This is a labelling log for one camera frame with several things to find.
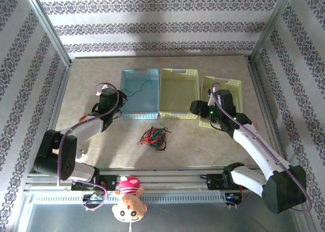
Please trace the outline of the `yellow perforated plastic basket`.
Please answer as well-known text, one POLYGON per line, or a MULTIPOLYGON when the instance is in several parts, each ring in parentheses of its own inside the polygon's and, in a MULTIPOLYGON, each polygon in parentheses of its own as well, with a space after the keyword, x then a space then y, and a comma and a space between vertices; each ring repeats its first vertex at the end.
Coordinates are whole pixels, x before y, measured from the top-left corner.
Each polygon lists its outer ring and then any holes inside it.
MULTIPOLYGON (((219 84, 218 90, 229 90, 233 97, 233 103, 236 107, 237 112, 242 112, 242 83, 240 80, 235 79, 224 79, 212 76, 204 76, 201 87, 201 98, 200 100, 208 102, 208 89, 211 89, 213 83, 219 84)), ((219 128, 218 124, 212 124, 215 128, 219 128)), ((199 116, 199 127, 211 128, 210 121, 199 116)))
POLYGON ((189 110, 200 99, 199 74, 196 69, 160 70, 159 115, 161 118, 197 119, 189 110))

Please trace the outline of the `blue perforated plastic basket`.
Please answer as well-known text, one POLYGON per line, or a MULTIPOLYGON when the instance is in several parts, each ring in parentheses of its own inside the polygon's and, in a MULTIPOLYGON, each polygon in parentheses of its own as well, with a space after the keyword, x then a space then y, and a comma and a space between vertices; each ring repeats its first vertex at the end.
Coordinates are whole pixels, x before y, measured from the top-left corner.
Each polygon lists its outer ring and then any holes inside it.
POLYGON ((127 95, 123 119, 156 119, 159 113, 158 69, 124 69, 120 90, 127 95))

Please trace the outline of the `small circuit board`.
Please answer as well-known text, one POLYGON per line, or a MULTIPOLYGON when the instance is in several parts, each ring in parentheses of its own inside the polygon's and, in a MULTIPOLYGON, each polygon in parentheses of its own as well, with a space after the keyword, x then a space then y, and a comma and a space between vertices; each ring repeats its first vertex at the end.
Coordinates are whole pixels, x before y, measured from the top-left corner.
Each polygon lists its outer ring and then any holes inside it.
POLYGON ((238 205, 242 202, 242 193, 241 192, 226 192, 225 201, 227 205, 238 205))
POLYGON ((83 202, 101 202, 104 198, 103 194, 85 194, 83 196, 83 202))

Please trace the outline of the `pink plush doll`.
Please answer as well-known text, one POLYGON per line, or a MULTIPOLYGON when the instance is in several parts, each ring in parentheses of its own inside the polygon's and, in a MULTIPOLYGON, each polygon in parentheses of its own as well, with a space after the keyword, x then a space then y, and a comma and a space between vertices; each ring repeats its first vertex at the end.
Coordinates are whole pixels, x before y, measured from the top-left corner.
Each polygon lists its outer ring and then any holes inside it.
POLYGON ((117 193, 118 202, 112 207, 114 217, 125 223, 140 221, 147 212, 146 204, 141 201, 144 191, 137 177, 121 176, 117 193))

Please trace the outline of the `grey metal panel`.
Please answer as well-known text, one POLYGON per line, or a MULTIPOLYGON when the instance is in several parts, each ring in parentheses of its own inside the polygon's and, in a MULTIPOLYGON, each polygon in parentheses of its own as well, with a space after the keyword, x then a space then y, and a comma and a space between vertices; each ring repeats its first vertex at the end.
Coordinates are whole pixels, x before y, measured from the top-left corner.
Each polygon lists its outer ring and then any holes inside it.
POLYGON ((291 212, 274 215, 251 198, 238 209, 222 204, 151 204, 132 225, 113 216, 111 205, 35 205, 27 232, 300 232, 291 212))

